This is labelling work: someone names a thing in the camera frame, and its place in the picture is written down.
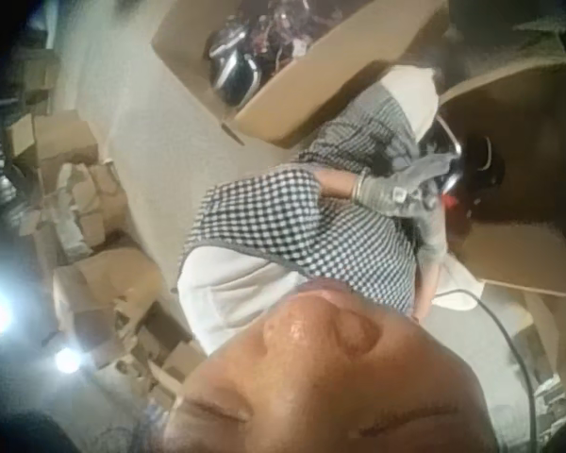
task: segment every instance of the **wire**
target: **wire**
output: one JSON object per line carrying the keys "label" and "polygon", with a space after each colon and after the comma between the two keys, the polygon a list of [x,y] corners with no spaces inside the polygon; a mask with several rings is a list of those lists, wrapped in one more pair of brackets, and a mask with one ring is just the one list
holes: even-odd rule
{"label": "wire", "polygon": [[501,334],[503,338],[505,338],[506,342],[508,343],[509,349],[511,349],[511,353],[513,354],[514,358],[518,362],[520,369],[524,375],[524,382],[526,383],[526,392],[528,393],[528,411],[529,411],[529,424],[530,424],[530,439],[529,439],[529,451],[530,453],[537,453],[539,451],[539,445],[537,441],[537,411],[535,408],[535,391],[532,386],[532,381],[530,380],[530,375],[528,374],[528,370],[526,369],[526,365],[524,363],[524,359],[518,352],[518,348],[511,340],[511,336],[508,334],[506,328],[501,324],[499,318],[494,314],[494,312],[475,294],[467,291],[467,290],[453,290],[446,293],[436,294],[434,296],[435,299],[439,297],[444,297],[446,295],[451,294],[465,294],[469,295],[473,300],[475,300],[478,305],[486,312],[492,319],[492,321],[499,327],[501,330]]}

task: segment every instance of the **gray floor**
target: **gray floor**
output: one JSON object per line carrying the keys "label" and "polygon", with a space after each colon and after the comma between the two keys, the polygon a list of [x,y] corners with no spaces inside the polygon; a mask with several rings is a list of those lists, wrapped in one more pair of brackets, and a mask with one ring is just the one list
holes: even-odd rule
{"label": "gray floor", "polygon": [[[60,12],[56,43],[62,68],[53,102],[54,110],[78,109],[92,123],[102,156],[114,160],[128,193],[131,229],[170,285],[204,191],[291,156],[265,143],[242,147],[233,142],[156,57],[150,41],[172,3],[70,2]],[[485,299],[510,332],[531,323],[515,294],[488,288]],[[174,302],[172,308],[179,310]],[[500,435],[524,435],[524,388],[491,320],[480,310],[435,308],[425,326],[473,366]],[[21,346],[10,342],[1,347]],[[48,351],[26,347],[33,350],[0,361],[5,381],[0,394],[8,402],[1,412],[50,413],[89,452],[100,451],[96,442],[102,433],[135,423],[139,402],[128,396],[116,375],[65,377],[49,364]],[[114,438],[128,435],[127,430],[109,432]]]}

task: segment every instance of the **nose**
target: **nose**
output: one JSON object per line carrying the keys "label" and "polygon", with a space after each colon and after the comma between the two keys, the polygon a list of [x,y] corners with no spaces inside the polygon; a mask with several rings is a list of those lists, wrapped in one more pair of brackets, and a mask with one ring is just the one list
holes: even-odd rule
{"label": "nose", "polygon": [[380,336],[379,327],[364,315],[341,308],[336,299],[353,297],[328,290],[297,294],[271,314],[264,325],[264,343],[277,355],[295,358],[344,355],[354,359],[368,353]]}

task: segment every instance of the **person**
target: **person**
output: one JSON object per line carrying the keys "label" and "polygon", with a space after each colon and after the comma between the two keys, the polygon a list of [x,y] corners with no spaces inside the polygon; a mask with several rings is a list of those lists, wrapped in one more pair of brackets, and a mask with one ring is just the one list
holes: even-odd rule
{"label": "person", "polygon": [[473,371],[420,326],[446,253],[451,158],[418,145],[437,109],[431,69],[394,67],[293,163],[208,192],[177,289],[209,357],[151,451],[497,450]]}

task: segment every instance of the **gray glove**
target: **gray glove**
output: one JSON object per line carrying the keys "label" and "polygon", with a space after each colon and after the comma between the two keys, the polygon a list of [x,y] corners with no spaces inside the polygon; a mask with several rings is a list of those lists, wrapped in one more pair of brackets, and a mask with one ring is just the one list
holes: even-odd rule
{"label": "gray glove", "polygon": [[433,154],[390,177],[363,172],[352,191],[352,201],[389,217],[424,217],[440,204],[435,184],[427,183],[447,174],[453,159],[449,154]]}

